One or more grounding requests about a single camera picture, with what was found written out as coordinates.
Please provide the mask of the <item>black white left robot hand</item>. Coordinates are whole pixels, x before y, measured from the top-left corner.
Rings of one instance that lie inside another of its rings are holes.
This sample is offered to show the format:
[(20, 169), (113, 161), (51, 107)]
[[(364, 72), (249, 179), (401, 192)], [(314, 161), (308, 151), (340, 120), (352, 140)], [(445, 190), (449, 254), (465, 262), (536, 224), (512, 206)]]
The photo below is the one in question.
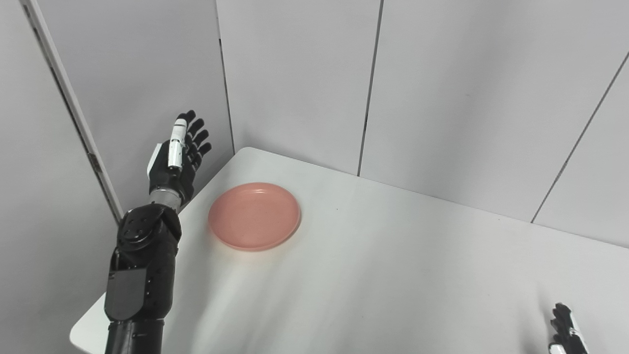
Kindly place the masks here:
[(193, 197), (193, 186), (203, 157), (212, 149), (204, 120), (189, 110), (175, 119), (170, 139), (158, 144), (147, 168), (149, 191), (169, 189), (185, 204)]

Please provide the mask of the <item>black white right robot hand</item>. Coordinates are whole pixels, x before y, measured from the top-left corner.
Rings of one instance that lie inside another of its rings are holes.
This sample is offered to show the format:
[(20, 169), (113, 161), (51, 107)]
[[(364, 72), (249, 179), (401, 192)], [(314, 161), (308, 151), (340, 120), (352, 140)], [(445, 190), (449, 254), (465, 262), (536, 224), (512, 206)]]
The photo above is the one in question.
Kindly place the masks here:
[(550, 324), (555, 329), (548, 345), (549, 354), (588, 354), (590, 351), (570, 307), (558, 302)]

